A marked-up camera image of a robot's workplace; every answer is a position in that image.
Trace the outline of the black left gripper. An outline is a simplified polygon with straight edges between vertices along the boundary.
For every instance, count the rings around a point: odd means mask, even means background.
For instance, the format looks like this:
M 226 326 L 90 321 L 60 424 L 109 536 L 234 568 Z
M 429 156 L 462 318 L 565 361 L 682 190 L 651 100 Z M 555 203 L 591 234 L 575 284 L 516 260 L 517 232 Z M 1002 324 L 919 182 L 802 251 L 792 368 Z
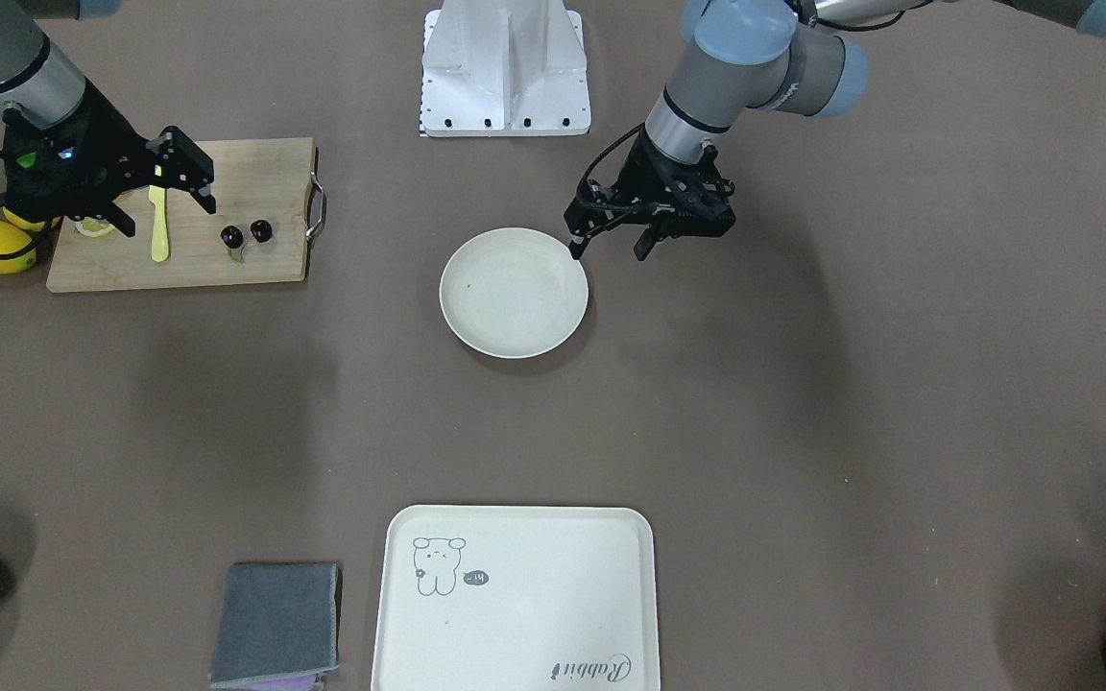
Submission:
M 611 153 L 634 139 L 615 184 L 602 185 L 592 172 Z M 645 261 L 668 239 L 726 235 L 735 223 L 730 198 L 734 184 L 718 171 L 718 149 L 699 145 L 698 163 L 681 163 L 660 151 L 646 130 L 627 130 L 589 163 L 580 178 L 580 200 L 565 211 L 568 253 L 580 261 L 592 237 L 618 226 L 641 226 L 634 255 Z

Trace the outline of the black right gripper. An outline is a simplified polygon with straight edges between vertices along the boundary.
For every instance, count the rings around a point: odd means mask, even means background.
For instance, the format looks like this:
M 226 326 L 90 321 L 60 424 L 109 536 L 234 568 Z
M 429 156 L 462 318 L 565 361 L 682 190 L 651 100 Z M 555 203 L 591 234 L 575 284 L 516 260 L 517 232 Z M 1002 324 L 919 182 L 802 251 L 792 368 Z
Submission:
M 3 119 L 6 208 L 31 222 L 92 216 L 131 239 L 135 219 L 117 200 L 150 184 L 189 193 L 207 214 L 218 211 L 212 158 L 201 146 L 176 126 L 149 142 L 98 91 L 85 92 L 64 121 L 45 130 L 17 104 Z

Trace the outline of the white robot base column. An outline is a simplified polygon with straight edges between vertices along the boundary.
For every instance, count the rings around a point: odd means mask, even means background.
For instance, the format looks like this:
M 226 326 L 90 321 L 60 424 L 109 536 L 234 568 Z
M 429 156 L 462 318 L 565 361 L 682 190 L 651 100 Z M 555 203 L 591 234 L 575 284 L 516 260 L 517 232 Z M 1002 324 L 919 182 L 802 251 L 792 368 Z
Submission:
M 445 1 L 422 27 L 421 135 L 589 132 L 583 17 L 562 1 Z

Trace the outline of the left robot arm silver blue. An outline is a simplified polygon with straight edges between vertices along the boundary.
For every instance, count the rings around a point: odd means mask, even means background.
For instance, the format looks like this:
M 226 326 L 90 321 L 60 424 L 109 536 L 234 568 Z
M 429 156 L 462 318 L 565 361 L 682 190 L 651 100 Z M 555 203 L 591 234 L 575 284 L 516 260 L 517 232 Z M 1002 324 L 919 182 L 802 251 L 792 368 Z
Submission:
M 733 227 L 718 148 L 745 109 L 837 117 L 864 95 L 869 57 L 852 35 L 895 27 L 917 1 L 689 1 L 685 51 L 614 184 L 581 175 L 565 211 L 568 254 L 619 226 L 641 226 L 639 261 L 664 240 L 718 239 Z

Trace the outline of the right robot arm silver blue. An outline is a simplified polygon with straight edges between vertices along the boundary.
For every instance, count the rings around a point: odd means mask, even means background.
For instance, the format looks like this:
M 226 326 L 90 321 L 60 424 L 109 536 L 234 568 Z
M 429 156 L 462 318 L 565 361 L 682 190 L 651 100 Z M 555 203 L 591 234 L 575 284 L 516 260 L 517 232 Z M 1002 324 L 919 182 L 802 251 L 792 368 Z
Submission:
M 135 234 L 123 193 L 155 187 L 218 209 L 212 158 L 177 127 L 145 137 L 14 1 L 0 1 L 0 203 L 27 222 L 95 218 Z

